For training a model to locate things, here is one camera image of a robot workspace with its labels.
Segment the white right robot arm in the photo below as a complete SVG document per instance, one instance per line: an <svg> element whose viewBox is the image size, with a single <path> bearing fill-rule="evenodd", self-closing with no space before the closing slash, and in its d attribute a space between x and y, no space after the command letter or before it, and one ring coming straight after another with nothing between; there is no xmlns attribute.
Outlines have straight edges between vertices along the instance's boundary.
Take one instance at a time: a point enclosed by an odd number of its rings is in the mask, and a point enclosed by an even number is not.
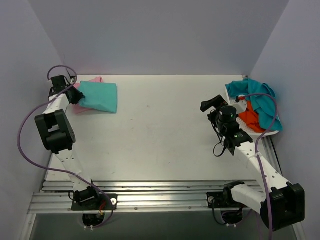
<svg viewBox="0 0 320 240"><path fill-rule="evenodd" d="M239 113L246 110L245 96L228 104L221 95L201 102L200 110L208 114L225 151L236 157L261 186L262 192L252 189L243 181L227 183L221 201L229 207L248 207L260 215L265 226L275 232L305 220L305 190L283 177L259 152L258 140L237 122Z"/></svg>

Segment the mint green t-shirt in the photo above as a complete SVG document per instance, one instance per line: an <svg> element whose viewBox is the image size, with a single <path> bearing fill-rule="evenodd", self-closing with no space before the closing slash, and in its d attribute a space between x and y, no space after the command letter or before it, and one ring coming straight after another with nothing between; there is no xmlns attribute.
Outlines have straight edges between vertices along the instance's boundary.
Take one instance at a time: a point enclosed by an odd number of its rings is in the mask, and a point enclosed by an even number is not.
<svg viewBox="0 0 320 240"><path fill-rule="evenodd" d="M118 88L115 83L81 81L78 90L84 95L78 103L81 107L117 113Z"/></svg>

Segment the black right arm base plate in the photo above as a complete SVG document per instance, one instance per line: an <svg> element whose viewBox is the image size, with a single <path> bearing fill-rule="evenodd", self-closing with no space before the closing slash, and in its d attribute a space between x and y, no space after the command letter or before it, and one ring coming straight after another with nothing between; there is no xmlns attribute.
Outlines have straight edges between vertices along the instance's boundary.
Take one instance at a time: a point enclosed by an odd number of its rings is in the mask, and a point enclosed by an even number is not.
<svg viewBox="0 0 320 240"><path fill-rule="evenodd" d="M230 203L224 198L224 194L221 191L216 191L216 192L207 192L206 193L206 198L207 198L207 206L210 209L224 209L224 208L246 208L247 206L234 202Z"/></svg>

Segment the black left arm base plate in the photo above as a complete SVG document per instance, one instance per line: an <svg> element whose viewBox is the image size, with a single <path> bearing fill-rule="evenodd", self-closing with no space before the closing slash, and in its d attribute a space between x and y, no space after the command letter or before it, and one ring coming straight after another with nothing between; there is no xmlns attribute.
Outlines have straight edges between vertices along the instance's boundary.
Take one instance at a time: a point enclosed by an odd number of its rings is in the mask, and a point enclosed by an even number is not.
<svg viewBox="0 0 320 240"><path fill-rule="evenodd" d="M80 203L73 201L71 205L72 211L111 211L116 210L118 204L117 194L102 194L97 197L91 197Z"/></svg>

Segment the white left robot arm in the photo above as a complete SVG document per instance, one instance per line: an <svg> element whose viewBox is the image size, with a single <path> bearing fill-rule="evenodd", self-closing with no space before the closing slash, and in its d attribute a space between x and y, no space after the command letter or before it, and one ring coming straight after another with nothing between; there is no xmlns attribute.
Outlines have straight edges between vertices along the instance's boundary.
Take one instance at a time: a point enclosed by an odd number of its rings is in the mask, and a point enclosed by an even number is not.
<svg viewBox="0 0 320 240"><path fill-rule="evenodd" d="M81 207L95 210L100 206L99 192L92 187L92 179L85 173L76 151L76 135L67 118L66 110L70 104L77 104L83 93L78 91L63 75L50 79L49 104L46 110L35 117L35 123L46 150L57 157L72 182L72 200Z"/></svg>

